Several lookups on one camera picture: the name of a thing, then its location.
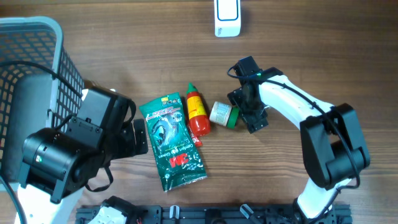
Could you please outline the white jar green lid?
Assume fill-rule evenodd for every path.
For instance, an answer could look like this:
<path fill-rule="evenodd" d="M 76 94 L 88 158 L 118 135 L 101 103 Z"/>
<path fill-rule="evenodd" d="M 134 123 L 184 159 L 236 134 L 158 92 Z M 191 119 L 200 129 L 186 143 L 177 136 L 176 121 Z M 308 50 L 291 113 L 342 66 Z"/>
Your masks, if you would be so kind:
<path fill-rule="evenodd" d="M 234 129 L 239 116 L 239 109 L 216 101 L 211 109 L 210 121 L 229 129 Z"/>

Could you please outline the green glove package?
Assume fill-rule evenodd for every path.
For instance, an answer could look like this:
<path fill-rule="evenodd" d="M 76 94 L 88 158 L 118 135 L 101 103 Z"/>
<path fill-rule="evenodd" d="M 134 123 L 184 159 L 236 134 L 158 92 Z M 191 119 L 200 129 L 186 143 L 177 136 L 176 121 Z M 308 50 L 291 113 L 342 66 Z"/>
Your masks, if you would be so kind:
<path fill-rule="evenodd" d="M 207 178 L 201 155 L 187 129 L 179 93 L 156 98 L 139 110 L 147 125 L 163 191 Z"/>

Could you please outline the red sauce bottle green cap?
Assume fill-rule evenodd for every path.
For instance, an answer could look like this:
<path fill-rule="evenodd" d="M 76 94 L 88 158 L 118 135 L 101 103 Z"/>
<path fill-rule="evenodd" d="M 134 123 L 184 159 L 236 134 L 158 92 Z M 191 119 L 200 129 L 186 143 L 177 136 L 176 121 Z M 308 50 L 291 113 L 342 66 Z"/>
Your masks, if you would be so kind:
<path fill-rule="evenodd" d="M 192 83 L 187 89 L 188 121 L 196 136 L 205 136 L 211 131 L 211 124 L 202 102 L 201 94 Z"/>

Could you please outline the red tube package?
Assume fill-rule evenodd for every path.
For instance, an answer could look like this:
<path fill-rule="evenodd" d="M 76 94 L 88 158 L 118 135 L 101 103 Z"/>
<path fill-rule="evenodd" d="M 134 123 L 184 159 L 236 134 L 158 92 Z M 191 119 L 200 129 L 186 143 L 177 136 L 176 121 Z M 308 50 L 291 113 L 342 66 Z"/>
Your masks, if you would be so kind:
<path fill-rule="evenodd" d="M 191 127 L 189 125 L 187 125 L 187 129 L 188 129 L 190 137 L 191 137 L 193 143 L 195 144 L 195 146 L 196 147 L 202 147 L 203 143 L 198 139 L 197 136 L 194 135 L 194 133 L 193 133 L 193 131 L 192 131 L 192 129 L 191 129 Z"/>

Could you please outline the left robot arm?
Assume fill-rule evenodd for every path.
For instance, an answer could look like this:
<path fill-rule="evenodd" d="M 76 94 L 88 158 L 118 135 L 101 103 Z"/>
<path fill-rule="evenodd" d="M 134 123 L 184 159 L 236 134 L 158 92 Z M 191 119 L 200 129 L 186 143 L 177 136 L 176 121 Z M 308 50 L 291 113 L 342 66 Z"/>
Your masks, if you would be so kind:
<path fill-rule="evenodd" d="M 77 114 L 29 135 L 22 145 L 15 222 L 66 223 L 100 169 L 113 180 L 112 160 L 147 153 L 145 124 L 135 113 L 130 98 L 93 87 Z"/>

